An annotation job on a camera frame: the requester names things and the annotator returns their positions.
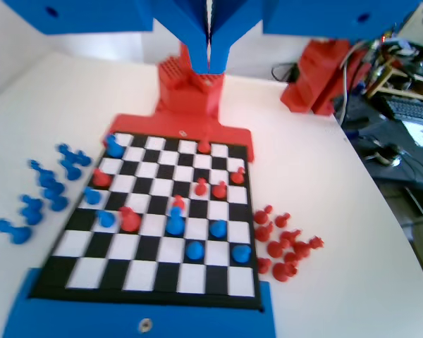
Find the black square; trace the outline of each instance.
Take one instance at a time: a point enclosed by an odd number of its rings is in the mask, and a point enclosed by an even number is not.
[[[192,175],[192,180],[194,182],[197,182],[198,179],[204,178],[205,182],[210,181],[210,170],[209,169],[199,169],[195,168],[194,173]]]
[[[154,291],[176,292],[179,268],[180,264],[177,263],[158,263]]]
[[[242,222],[250,222],[251,215],[249,215],[249,207],[247,206],[247,204],[229,203],[228,219],[239,220]]]
[[[113,234],[95,232],[87,246],[85,257],[105,258],[111,243]]]
[[[191,199],[189,216],[191,218],[207,218],[208,206],[208,201],[199,201],[197,199]]]
[[[114,211],[119,210],[121,206],[124,206],[127,196],[127,192],[110,192],[110,196],[104,209]]]
[[[75,209],[69,218],[66,230],[90,231],[96,219],[96,211],[91,209]]]
[[[136,183],[133,187],[133,192],[136,194],[150,193],[150,187],[152,186],[153,180],[153,178],[136,177]]]
[[[122,290],[129,263],[118,259],[108,260],[99,288]]]
[[[165,196],[150,196],[149,208],[146,213],[153,215],[166,215],[166,208],[168,207],[168,197]]]
[[[166,142],[164,144],[164,150],[177,151],[178,141],[178,139],[166,139]]]
[[[190,195],[190,186],[190,182],[174,181],[172,196],[180,195],[182,197],[188,198]]]
[[[227,158],[212,157],[211,158],[211,169],[227,170]]]
[[[137,168],[138,168],[138,162],[124,161],[119,174],[135,176]]]
[[[142,160],[144,162],[158,162],[158,157],[160,157],[160,150],[152,150],[152,149],[146,149],[146,152],[144,153],[144,157]]]
[[[227,267],[206,266],[205,293],[227,295]]]
[[[195,159],[193,154],[178,154],[178,165],[184,165],[185,167],[192,167],[192,163]]]
[[[200,244],[202,244],[203,248],[204,248],[204,256],[201,259],[196,259],[196,260],[192,260],[189,259],[188,256],[186,255],[186,250],[188,248],[188,245],[190,245],[193,242],[199,242]],[[205,241],[202,240],[198,240],[198,239],[186,239],[185,240],[185,252],[183,253],[183,262],[184,263],[188,263],[188,264],[204,264],[204,257],[205,257]]]
[[[172,180],[172,177],[174,176],[174,168],[175,167],[173,165],[160,164],[158,166],[157,178]]]
[[[159,243],[160,237],[141,236],[135,259],[139,261],[155,261],[157,259]]]
[[[133,135],[133,141],[131,146],[137,146],[144,148],[146,146],[147,136],[144,135]]]

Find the red chess piece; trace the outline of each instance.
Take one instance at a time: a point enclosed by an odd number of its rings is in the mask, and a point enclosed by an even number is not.
[[[138,231],[140,229],[141,217],[135,213],[129,206],[121,206],[121,229],[128,232]]]
[[[275,223],[277,227],[285,227],[287,225],[287,220],[290,218],[289,213],[285,213],[282,216],[277,216],[275,219]]]
[[[312,249],[318,249],[324,246],[324,242],[321,238],[315,236],[311,240],[309,240],[309,245]]]
[[[294,252],[287,252],[285,256],[283,257],[283,261],[293,266],[298,266],[298,263],[299,263],[296,253]]]
[[[213,196],[217,199],[225,199],[227,195],[227,186],[224,181],[220,181],[219,185],[213,188]]]
[[[288,279],[285,264],[284,263],[276,263],[273,267],[273,276],[276,278],[279,282],[286,282]]]
[[[92,183],[98,187],[109,187],[111,184],[111,176],[95,168],[92,176]]]
[[[272,206],[265,206],[264,210],[258,210],[254,214],[254,221],[257,224],[265,224],[266,222],[268,222],[268,214],[271,213],[272,211],[273,211]]]
[[[261,274],[267,273],[272,264],[269,258],[258,258],[257,262],[259,264],[259,273]]]
[[[202,196],[205,195],[205,193],[207,192],[207,186],[205,185],[205,179],[204,178],[200,178],[197,180],[197,185],[195,188],[195,194],[198,196]]]
[[[245,181],[245,169],[243,167],[238,168],[238,172],[232,173],[231,180],[235,184],[242,184]]]
[[[282,246],[279,242],[269,242],[268,246],[266,247],[266,250],[268,251],[268,254],[272,258],[279,258],[282,256]]]
[[[172,207],[178,206],[180,209],[185,209],[185,202],[182,199],[181,195],[175,195],[174,196],[174,202],[172,203]]]

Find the white square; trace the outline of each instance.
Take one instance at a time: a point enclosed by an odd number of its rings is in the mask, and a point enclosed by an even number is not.
[[[152,291],[154,288],[157,262],[132,261],[125,278],[124,290]]]
[[[158,164],[152,162],[141,162],[138,164],[136,175],[138,177],[155,178],[157,176]]]
[[[254,296],[254,279],[251,268],[231,266],[227,274],[229,296]]]
[[[213,157],[228,157],[228,147],[224,144],[211,144],[211,154]]]
[[[81,257],[90,243],[90,231],[66,230],[53,256]]]
[[[133,141],[133,136],[131,134],[122,134],[117,132],[114,136],[116,136],[116,143],[121,146],[129,146]]]
[[[249,223],[238,222],[236,220],[229,220],[227,222],[228,241],[232,243],[246,243],[251,242],[249,235]]]
[[[99,169],[110,175],[115,175],[121,170],[123,161],[119,158],[103,158]]]
[[[181,139],[178,143],[178,151],[184,154],[196,154],[197,143]]]
[[[136,177],[130,175],[116,175],[110,186],[110,192],[131,192],[135,185]]]
[[[146,236],[163,236],[166,227],[165,215],[152,215],[147,213],[142,217],[140,234]]]
[[[210,155],[195,154],[195,159],[192,162],[192,166],[200,169],[211,169],[212,157]]]
[[[80,209],[92,209],[92,210],[99,210],[99,209],[103,209],[105,207],[105,204],[108,201],[108,197],[110,195],[110,191],[109,190],[95,190],[96,192],[99,192],[101,194],[101,199],[99,201],[98,204],[89,204],[86,202],[85,196],[83,196],[83,200],[81,201],[81,203],[78,205],[78,208]]]
[[[181,263],[183,261],[183,238],[162,237],[158,249],[157,262]]]
[[[106,257],[131,261],[135,258],[139,241],[140,236],[137,234],[115,234]]]
[[[158,163],[166,165],[177,165],[178,161],[178,152],[163,150],[161,151]]]
[[[146,148],[153,150],[162,150],[165,142],[166,140],[161,137],[149,136],[146,141]]]
[[[165,180],[163,178],[156,178],[152,182],[150,194],[153,196],[170,196],[172,194],[173,180]]]
[[[227,201],[230,203],[247,204],[246,188],[229,185],[227,187]]]
[[[205,293],[205,265],[181,264],[177,292],[183,294]]]
[[[121,228],[121,216],[117,211],[109,211],[110,213],[114,214],[115,220],[111,227],[103,227],[100,224],[100,218],[96,217],[94,224],[92,225],[91,231],[93,232],[105,232],[108,234],[116,234],[119,232]]]
[[[194,173],[193,167],[185,167],[184,165],[177,165],[174,169],[174,181],[191,182]]]
[[[211,169],[210,170],[210,184],[218,185],[220,181],[224,181],[226,184],[228,184],[227,170]]]
[[[129,146],[124,153],[123,160],[131,162],[140,162],[146,151],[143,148]]]
[[[206,241],[205,265],[228,266],[228,242]]]
[[[245,162],[241,158],[228,158],[227,159],[227,170],[231,173],[238,172],[238,168],[243,167],[245,170]]]
[[[136,213],[146,213],[149,206],[150,196],[146,194],[129,194],[125,206],[129,206]]]
[[[223,201],[210,201],[207,218],[209,220],[228,220],[228,203]]]
[[[104,274],[106,258],[80,258],[73,268],[66,285],[71,289],[96,289]]]
[[[206,240],[209,234],[209,221],[205,218],[187,218],[185,238]]]

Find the blue chess piece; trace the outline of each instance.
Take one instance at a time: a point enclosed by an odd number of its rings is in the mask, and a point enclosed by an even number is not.
[[[217,220],[210,226],[210,233],[216,238],[222,238],[226,236],[227,224],[225,220]]]
[[[97,190],[93,190],[89,187],[85,188],[85,200],[88,204],[98,204],[100,200],[102,199],[101,194]]]
[[[0,218],[0,232],[10,234],[11,243],[14,244],[24,244],[32,235],[29,227],[14,227],[11,222],[3,218]]]
[[[100,225],[102,227],[111,227],[116,220],[116,216],[109,211],[98,210],[96,215],[100,219]]]
[[[59,163],[66,169],[66,178],[70,181],[75,181],[80,178],[82,171],[75,167],[72,162],[66,159],[59,161]]]
[[[232,250],[232,258],[237,263],[247,263],[251,254],[249,245],[237,245]]]
[[[174,236],[180,235],[185,230],[185,222],[183,222],[182,217],[180,216],[182,213],[182,209],[178,206],[175,206],[171,209],[171,217],[168,220],[168,224],[166,225],[166,231],[169,234],[173,234]]]
[[[204,246],[198,241],[189,243],[186,247],[186,256],[192,261],[201,259],[204,257]]]
[[[106,153],[114,158],[121,158],[125,148],[116,142],[116,136],[110,134],[106,137]]]

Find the red pawn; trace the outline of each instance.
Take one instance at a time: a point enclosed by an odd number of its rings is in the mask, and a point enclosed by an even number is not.
[[[259,273],[261,274],[267,273],[272,264],[269,258],[258,258],[257,262],[259,264]]]
[[[197,185],[195,188],[195,194],[198,196],[202,196],[205,195],[205,193],[207,192],[207,186],[205,185],[205,179],[204,178],[200,178],[197,180]]]
[[[283,214],[283,216],[277,216],[274,222],[277,227],[285,227],[287,225],[287,220],[290,218],[289,213]]]
[[[245,181],[245,169],[243,167],[238,168],[238,172],[232,173],[231,180],[235,184],[242,184]]]
[[[282,256],[282,246],[279,242],[275,242],[275,241],[269,242],[266,250],[268,251],[268,254],[272,258],[279,258]]]
[[[220,181],[219,185],[213,188],[213,196],[217,199],[225,199],[227,195],[227,186],[224,181]]]
[[[111,176],[95,168],[92,176],[92,183],[98,187],[109,187],[111,184]]]

